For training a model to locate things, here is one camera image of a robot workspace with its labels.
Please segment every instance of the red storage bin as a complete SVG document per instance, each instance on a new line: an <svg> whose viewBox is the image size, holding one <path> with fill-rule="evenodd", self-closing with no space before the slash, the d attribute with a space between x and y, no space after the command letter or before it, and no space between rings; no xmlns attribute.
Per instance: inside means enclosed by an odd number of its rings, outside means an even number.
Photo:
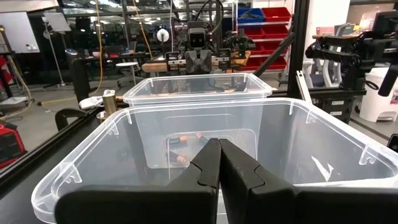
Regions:
<svg viewBox="0 0 398 224"><path fill-rule="evenodd" d="M285 58L279 57L272 65L269 66L268 69L269 70L285 69L286 65L287 65L287 62L286 62Z"/></svg>
<svg viewBox="0 0 398 224"><path fill-rule="evenodd" d="M240 70L248 71L248 70L256 70L267 58L249 58L245 67L241 67ZM284 69L287 63L283 57L279 57L272 65L268 67L268 70L276 70L276 69Z"/></svg>
<svg viewBox="0 0 398 224"><path fill-rule="evenodd" d="M263 29L265 39L284 38L289 32L286 26L267 26Z"/></svg>
<svg viewBox="0 0 398 224"><path fill-rule="evenodd" d="M280 41L267 41L267 42L261 42L262 48L264 49L264 54L270 55L274 53L274 51L278 48Z"/></svg>
<svg viewBox="0 0 398 224"><path fill-rule="evenodd" d="M266 22L288 22L292 15L286 7L262 8Z"/></svg>
<svg viewBox="0 0 398 224"><path fill-rule="evenodd" d="M244 28L244 34L252 39L263 39L264 30L261 27L258 28Z"/></svg>
<svg viewBox="0 0 398 224"><path fill-rule="evenodd" d="M256 42L256 49L250 51L251 55L262 55L264 54L264 46L260 42Z"/></svg>
<svg viewBox="0 0 398 224"><path fill-rule="evenodd" d="M248 70L256 70L261 65L260 58L249 58L245 67L241 67L240 70L248 71Z"/></svg>

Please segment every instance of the white trash can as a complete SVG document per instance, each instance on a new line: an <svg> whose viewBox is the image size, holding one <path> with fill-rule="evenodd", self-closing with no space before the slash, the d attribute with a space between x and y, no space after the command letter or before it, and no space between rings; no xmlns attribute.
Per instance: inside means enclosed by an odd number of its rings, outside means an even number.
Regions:
<svg viewBox="0 0 398 224"><path fill-rule="evenodd" d="M381 86L388 68L374 68L366 74L366 80ZM372 90L365 85L366 95L362 98L361 112L359 117L366 121L376 122L377 120L395 121L398 115L398 82L395 82L390 95L380 96L378 90Z"/></svg>

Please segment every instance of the transparent storage container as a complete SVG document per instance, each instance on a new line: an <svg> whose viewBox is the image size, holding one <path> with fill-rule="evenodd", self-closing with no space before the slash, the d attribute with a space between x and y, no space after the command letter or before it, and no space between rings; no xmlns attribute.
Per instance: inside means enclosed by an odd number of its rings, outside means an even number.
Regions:
<svg viewBox="0 0 398 224"><path fill-rule="evenodd" d="M250 73L147 78L123 95L130 106L265 98L272 88Z"/></svg>
<svg viewBox="0 0 398 224"><path fill-rule="evenodd" d="M34 212L55 223L57 200L85 185L166 186L209 138L295 185L398 186L398 154L304 101L177 103L112 114L37 184ZM227 223L221 191L218 214Z"/></svg>

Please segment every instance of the black table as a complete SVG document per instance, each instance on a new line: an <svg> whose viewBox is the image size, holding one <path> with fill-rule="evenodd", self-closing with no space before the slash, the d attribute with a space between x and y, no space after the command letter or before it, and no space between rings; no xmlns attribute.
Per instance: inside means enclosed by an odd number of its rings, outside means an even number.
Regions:
<svg viewBox="0 0 398 224"><path fill-rule="evenodd" d="M78 118L0 174L0 223L44 223L35 216L30 202L33 189L98 127L95 115L100 110L93 109L87 117Z"/></svg>
<svg viewBox="0 0 398 224"><path fill-rule="evenodd" d="M134 54L126 54L126 55L120 55L118 57L103 57L102 61L107 61L107 60L122 60L122 59L134 59L134 58L146 58L148 57L149 54L147 53L134 53ZM99 57L90 57L90 58L80 58L82 62L96 62L99 61Z"/></svg>

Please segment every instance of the blue storage bin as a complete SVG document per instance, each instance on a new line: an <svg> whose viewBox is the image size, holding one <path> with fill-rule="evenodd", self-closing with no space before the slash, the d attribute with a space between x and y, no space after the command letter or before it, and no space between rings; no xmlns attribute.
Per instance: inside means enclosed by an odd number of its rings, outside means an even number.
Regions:
<svg viewBox="0 0 398 224"><path fill-rule="evenodd" d="M240 17L245 13L245 12L250 12L251 14L254 15L259 15L260 18L247 18L247 19L240 19ZM264 13L262 12L261 9L238 9L238 24L244 24L244 23L256 23L256 22L265 22L266 17L264 16Z"/></svg>

